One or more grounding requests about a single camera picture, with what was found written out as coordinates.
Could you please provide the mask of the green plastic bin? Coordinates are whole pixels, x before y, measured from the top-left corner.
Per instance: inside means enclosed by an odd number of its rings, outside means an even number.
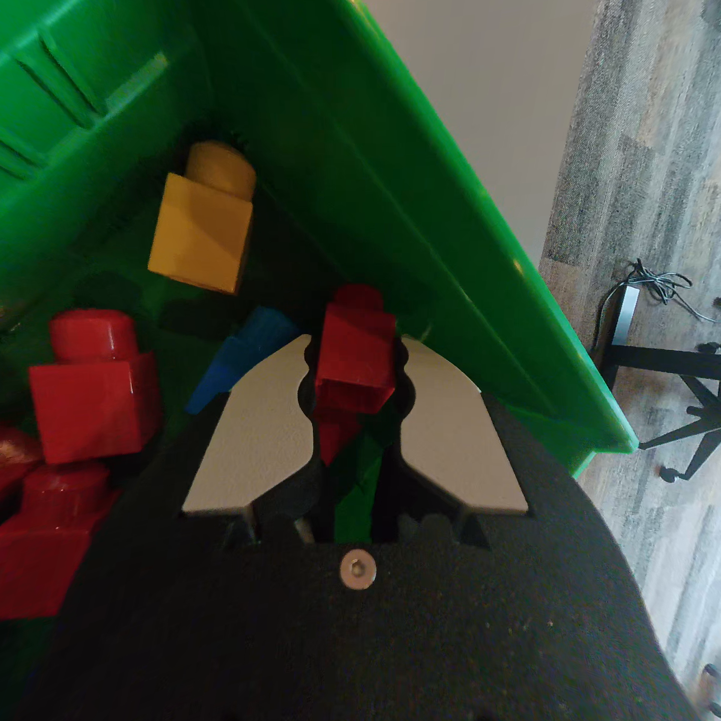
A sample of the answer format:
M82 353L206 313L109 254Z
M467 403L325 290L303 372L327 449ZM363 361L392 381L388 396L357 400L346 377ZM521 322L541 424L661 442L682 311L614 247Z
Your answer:
M319 314L333 272L518 418L567 469L632 433L430 104L357 2L2 2L2 414L33 423L50 316L118 308L152 349L169 432L229 297L145 271L150 210L191 140L260 179L266 304Z

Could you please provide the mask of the red toy block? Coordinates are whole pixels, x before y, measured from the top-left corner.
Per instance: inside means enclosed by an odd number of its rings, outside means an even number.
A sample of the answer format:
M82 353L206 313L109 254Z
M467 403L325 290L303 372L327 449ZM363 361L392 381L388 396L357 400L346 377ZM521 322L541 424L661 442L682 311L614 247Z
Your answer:
M23 480L20 508L1 527L1 620L58 614L121 490L99 461L43 465Z
M326 308L315 377L317 406L378 413L395 390L397 322L383 295L365 284L341 286Z
M53 362L29 367L47 464L137 454L161 428L157 362L134 320L115 309L71 309L48 325Z

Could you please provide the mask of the grey power strip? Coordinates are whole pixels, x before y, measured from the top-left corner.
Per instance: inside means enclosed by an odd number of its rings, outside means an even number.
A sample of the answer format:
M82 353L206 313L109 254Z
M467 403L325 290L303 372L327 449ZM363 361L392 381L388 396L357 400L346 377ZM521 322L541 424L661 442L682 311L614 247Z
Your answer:
M612 318L611 345L626 345L640 295L640 288L624 285L617 291L616 305Z

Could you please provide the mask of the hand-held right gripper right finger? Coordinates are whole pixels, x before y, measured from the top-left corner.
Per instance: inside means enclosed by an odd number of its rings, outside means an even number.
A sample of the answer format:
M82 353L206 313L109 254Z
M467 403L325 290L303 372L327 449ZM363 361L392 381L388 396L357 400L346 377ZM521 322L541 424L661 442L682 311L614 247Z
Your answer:
M404 336L410 410L400 423L400 455L411 471L467 510L525 515L518 483L482 393L463 371Z

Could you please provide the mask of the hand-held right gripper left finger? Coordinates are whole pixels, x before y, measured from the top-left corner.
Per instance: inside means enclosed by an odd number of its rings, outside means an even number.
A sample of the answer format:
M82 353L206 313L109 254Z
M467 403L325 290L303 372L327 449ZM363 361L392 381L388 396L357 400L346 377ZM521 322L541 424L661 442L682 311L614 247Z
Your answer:
M182 511L220 516L305 516L321 495L317 432L299 392L310 378L300 335L232 388Z

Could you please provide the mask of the black office chair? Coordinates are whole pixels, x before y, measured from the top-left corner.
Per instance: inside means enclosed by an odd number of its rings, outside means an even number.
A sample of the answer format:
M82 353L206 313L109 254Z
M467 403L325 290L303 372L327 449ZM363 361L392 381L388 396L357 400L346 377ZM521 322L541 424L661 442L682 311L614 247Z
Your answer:
M690 437L701 437L684 472L667 466L660 468L659 477L669 484L692 478L720 445L720 391L712 393L703 383L704 380L720 381L719 349L718 342L702 343L694 352L606 342L600 350L590 351L590 357L609 389L614 386L619 368L634 368L678 376L698 401L696 407L686 409L688 415L696 418L693 422L639 445L641 450L650 450Z

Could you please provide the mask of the yellow toy block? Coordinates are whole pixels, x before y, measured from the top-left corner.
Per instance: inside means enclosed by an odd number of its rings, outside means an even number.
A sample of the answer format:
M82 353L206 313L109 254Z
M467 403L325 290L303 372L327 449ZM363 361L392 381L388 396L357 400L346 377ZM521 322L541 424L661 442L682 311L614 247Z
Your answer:
M167 175L148 269L175 281L234 295L247 254L256 171L227 143L202 140L185 172Z

